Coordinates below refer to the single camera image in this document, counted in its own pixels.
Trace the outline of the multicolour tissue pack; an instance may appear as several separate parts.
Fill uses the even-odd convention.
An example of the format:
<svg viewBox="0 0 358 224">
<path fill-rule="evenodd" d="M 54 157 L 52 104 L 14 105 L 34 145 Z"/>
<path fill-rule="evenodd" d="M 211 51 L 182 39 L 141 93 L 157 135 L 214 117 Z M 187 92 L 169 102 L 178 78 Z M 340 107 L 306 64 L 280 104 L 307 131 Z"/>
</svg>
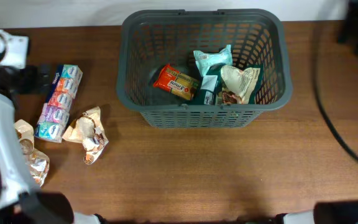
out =
<svg viewBox="0 0 358 224">
<path fill-rule="evenodd" d="M 76 97 L 83 72 L 77 65 L 59 65 L 55 71 L 49 94 L 46 97 L 35 127 L 36 138 L 62 142 L 70 117 L 70 108 Z"/>
</svg>

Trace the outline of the orange spaghetti packet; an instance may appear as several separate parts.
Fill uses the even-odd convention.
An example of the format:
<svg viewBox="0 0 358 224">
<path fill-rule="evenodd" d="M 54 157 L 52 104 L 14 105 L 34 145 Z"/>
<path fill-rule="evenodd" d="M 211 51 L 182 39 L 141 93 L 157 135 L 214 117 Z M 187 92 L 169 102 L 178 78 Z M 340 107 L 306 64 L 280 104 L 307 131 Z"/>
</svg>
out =
<svg viewBox="0 0 358 224">
<path fill-rule="evenodd" d="M 200 81 L 166 64 L 160 71 L 153 87 L 160 88 L 184 100 L 192 100 Z"/>
</svg>

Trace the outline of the light teal small packet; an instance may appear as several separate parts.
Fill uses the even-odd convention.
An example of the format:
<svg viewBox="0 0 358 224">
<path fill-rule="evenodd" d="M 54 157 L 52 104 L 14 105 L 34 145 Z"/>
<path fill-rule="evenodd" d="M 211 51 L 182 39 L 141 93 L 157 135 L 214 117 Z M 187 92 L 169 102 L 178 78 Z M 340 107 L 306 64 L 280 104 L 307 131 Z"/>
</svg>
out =
<svg viewBox="0 0 358 224">
<path fill-rule="evenodd" d="M 204 53 L 200 50 L 194 50 L 193 55 L 201 77 L 206 76 L 209 69 L 215 65 L 232 65 L 233 63 L 231 45 L 226 45 L 218 53 Z"/>
</svg>

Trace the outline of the green coffee bean bag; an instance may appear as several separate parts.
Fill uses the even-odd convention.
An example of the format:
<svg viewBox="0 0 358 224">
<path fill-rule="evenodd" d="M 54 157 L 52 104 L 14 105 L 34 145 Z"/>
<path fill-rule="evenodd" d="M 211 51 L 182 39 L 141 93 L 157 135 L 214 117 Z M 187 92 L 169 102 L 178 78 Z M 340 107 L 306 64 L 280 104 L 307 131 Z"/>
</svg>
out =
<svg viewBox="0 0 358 224">
<path fill-rule="evenodd" d="M 191 100 L 193 105 L 246 105 L 253 104 L 262 84 L 264 69 L 261 66 L 239 68 L 218 64 L 203 76 L 201 86 Z"/>
</svg>

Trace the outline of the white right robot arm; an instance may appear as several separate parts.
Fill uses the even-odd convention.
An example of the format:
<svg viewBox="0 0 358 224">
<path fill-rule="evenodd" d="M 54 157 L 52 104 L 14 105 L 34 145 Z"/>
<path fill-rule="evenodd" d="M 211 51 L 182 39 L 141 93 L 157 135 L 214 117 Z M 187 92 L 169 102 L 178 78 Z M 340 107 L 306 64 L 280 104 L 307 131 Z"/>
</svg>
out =
<svg viewBox="0 0 358 224">
<path fill-rule="evenodd" d="M 323 1 L 311 26 L 303 70 L 311 88 L 317 122 L 307 127 L 313 162 L 307 182 L 318 200 L 305 212 L 289 213 L 285 223 L 358 223 L 358 1 Z"/>
</svg>

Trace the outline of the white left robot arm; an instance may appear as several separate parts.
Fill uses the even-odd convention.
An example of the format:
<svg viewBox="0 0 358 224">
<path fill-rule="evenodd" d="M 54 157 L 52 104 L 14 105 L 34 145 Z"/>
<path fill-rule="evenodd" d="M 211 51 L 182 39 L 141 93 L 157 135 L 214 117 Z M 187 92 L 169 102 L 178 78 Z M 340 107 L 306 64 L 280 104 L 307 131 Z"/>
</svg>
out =
<svg viewBox="0 0 358 224">
<path fill-rule="evenodd" d="M 14 95 L 40 87 L 26 68 L 29 38 L 0 29 L 0 223 L 105 223 L 74 212 L 60 192 L 44 192 L 30 174 L 14 128 Z"/>
</svg>

